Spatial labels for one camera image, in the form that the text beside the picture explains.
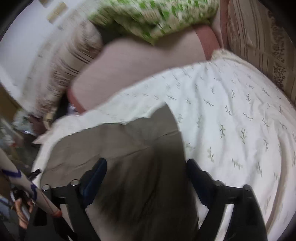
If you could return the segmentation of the left forearm patterned sleeve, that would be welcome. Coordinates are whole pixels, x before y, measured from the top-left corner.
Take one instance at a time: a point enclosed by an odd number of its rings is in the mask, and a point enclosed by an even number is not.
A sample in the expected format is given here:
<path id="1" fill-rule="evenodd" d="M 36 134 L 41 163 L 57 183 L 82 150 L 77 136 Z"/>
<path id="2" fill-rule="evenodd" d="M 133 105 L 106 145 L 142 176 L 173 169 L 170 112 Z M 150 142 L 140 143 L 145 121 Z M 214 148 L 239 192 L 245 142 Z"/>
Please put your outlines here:
<path id="1" fill-rule="evenodd" d="M 1 173 L 6 176 L 13 185 L 26 191 L 32 200 L 47 214 L 53 217 L 62 216 L 61 210 L 12 163 L 3 150 L 1 150 Z"/>

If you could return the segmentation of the person's left hand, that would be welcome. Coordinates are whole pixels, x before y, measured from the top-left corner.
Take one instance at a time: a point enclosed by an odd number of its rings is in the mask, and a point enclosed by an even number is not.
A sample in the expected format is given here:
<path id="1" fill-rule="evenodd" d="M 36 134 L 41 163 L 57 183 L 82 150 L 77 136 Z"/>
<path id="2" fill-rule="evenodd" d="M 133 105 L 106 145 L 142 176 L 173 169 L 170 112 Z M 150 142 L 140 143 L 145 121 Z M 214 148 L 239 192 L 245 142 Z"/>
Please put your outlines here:
<path id="1" fill-rule="evenodd" d="M 31 199 L 28 200 L 27 205 L 29 206 L 28 212 L 32 213 L 34 204 Z M 15 209 L 18 216 L 19 226 L 26 230 L 29 224 L 29 219 L 25 216 L 25 213 L 23 212 L 23 204 L 20 198 L 15 201 Z"/>

